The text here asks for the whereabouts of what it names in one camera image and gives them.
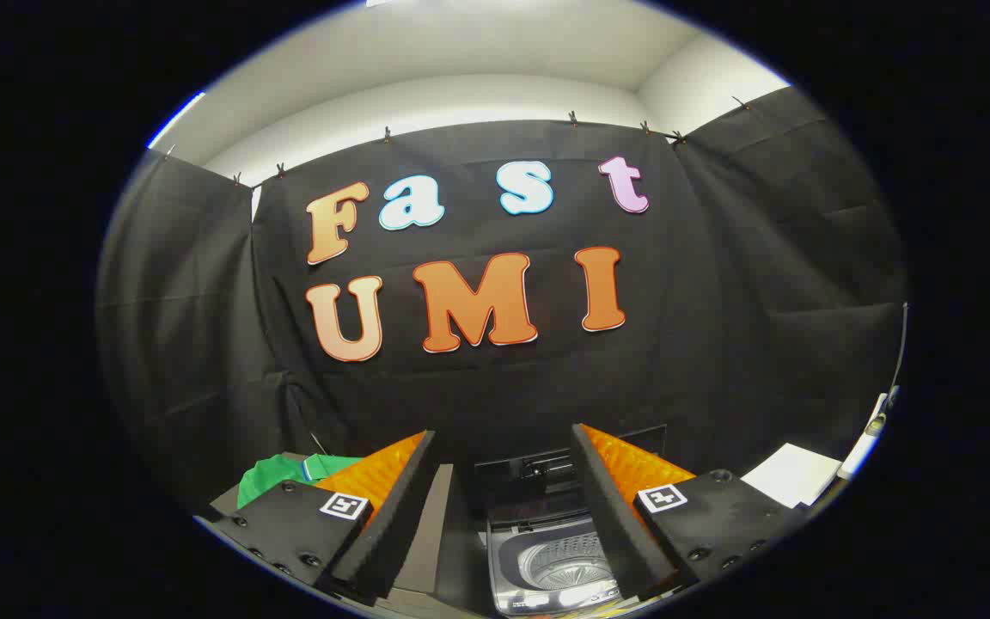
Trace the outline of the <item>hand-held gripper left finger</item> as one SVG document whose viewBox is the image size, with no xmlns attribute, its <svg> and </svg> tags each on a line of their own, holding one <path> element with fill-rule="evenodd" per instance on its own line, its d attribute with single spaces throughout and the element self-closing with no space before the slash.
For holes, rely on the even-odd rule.
<svg viewBox="0 0 990 619">
<path fill-rule="evenodd" d="M 279 481 L 207 530 L 283 579 L 372 606 L 405 563 L 436 451 L 435 431 L 417 432 L 319 483 Z"/>
</svg>

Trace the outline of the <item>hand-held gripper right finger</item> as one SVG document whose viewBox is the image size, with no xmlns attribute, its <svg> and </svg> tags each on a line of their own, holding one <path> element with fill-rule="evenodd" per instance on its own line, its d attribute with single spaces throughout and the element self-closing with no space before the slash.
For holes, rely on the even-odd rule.
<svg viewBox="0 0 990 619">
<path fill-rule="evenodd" d="M 649 598 L 722 579 L 806 522 L 726 469 L 695 475 L 584 424 L 570 454 L 620 594 Z"/>
</svg>

